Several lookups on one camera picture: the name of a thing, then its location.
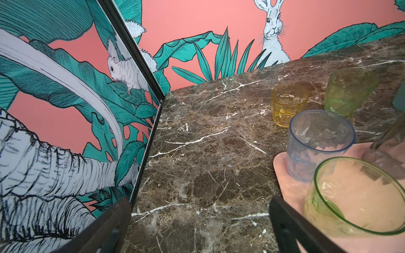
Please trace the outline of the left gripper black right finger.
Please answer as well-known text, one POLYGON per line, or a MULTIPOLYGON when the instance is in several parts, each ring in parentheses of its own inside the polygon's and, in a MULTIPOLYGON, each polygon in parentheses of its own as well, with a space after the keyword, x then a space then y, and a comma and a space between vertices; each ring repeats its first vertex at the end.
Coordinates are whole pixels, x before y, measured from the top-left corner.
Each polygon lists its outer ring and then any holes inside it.
POLYGON ((342 253, 338 245, 321 233, 280 196, 269 203, 269 216, 281 253, 342 253))

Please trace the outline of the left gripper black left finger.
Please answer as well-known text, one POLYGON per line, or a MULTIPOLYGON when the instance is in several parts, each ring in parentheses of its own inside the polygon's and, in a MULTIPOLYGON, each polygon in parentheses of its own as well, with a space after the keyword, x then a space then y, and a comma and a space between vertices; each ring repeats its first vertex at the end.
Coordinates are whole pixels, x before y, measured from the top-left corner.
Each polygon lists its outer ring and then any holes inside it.
POLYGON ((54 253, 118 253, 130 220, 132 203, 127 197, 117 200, 96 218, 79 200, 62 199, 55 219, 57 238, 54 253))

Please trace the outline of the pink plastic tray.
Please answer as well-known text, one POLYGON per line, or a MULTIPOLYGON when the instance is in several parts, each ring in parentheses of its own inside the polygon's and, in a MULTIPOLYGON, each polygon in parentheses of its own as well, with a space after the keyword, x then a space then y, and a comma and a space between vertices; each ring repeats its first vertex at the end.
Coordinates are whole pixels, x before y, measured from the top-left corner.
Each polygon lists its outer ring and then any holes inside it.
MULTIPOLYGON (((345 157, 361 160, 361 156, 369 147, 369 143, 355 144, 348 150, 345 157)), ((305 197, 311 182, 297 181, 288 173, 286 168, 287 157, 288 154, 285 152, 278 154, 273 162, 274 170, 283 199, 299 214, 303 215, 305 197)), ((403 180, 397 181, 405 188, 403 180)), ((328 237, 348 253, 402 253, 405 250, 405 232, 394 236, 328 237)))

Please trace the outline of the tall light green tumbler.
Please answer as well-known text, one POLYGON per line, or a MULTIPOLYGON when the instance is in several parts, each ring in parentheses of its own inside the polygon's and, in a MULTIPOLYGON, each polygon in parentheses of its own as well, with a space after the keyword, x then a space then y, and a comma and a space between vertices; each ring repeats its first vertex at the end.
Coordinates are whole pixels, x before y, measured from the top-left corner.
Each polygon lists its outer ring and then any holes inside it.
POLYGON ((330 237, 394 236, 405 231, 405 189, 382 169, 350 157, 318 165, 304 217, 330 237))

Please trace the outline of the tall blue-grey clear tumbler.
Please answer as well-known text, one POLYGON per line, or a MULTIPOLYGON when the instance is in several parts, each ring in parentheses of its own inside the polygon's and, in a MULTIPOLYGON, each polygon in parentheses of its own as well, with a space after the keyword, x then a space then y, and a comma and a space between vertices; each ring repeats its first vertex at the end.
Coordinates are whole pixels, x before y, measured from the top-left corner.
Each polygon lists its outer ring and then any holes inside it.
POLYGON ((343 156, 355 140, 348 119, 326 110, 300 112, 290 122, 287 171, 295 180, 309 183, 322 161, 343 156))

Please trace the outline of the tall dark grey tumbler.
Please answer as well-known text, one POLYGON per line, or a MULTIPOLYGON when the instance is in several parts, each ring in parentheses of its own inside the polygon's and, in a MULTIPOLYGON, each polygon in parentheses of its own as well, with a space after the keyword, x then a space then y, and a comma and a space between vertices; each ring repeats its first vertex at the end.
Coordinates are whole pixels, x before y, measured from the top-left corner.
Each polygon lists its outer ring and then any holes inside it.
POLYGON ((364 152, 362 160, 378 166, 395 179, 405 178, 405 116, 364 152))

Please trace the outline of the teal frosted tumbler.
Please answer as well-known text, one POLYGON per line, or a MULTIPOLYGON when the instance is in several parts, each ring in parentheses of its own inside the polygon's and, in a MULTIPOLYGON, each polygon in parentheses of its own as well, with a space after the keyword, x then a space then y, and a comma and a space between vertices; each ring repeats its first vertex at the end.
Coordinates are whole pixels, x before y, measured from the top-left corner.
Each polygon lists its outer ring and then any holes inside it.
POLYGON ((401 112, 405 112, 405 82, 398 88, 392 101, 394 108, 401 112))

